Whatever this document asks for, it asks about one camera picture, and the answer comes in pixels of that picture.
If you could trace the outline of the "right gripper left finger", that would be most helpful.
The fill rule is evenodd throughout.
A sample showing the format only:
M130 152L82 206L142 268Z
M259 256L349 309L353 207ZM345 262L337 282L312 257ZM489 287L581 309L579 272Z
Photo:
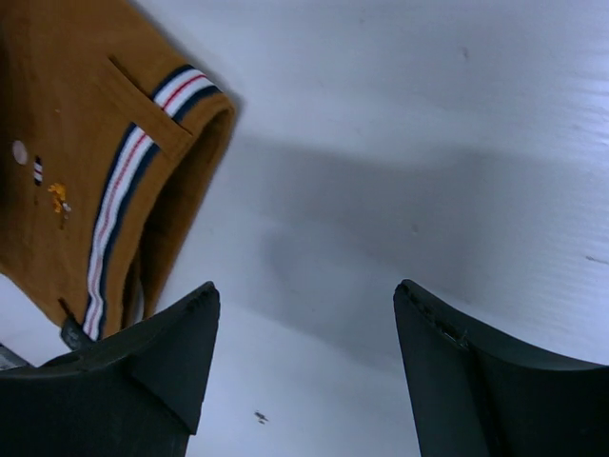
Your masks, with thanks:
M40 367L2 347L2 455L185 455L219 318L219 291L206 282L153 317Z

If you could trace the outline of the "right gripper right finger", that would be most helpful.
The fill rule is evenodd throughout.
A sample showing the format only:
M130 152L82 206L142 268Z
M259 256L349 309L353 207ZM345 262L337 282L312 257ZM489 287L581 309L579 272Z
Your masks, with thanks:
M607 366L525 343L411 280L393 301L421 455L607 455Z

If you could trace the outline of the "brown trousers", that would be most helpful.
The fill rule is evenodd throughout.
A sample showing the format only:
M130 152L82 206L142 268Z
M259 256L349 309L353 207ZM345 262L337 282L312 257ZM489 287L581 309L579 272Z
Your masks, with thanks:
M1 271L81 348L148 318L230 98L128 1L1 5Z

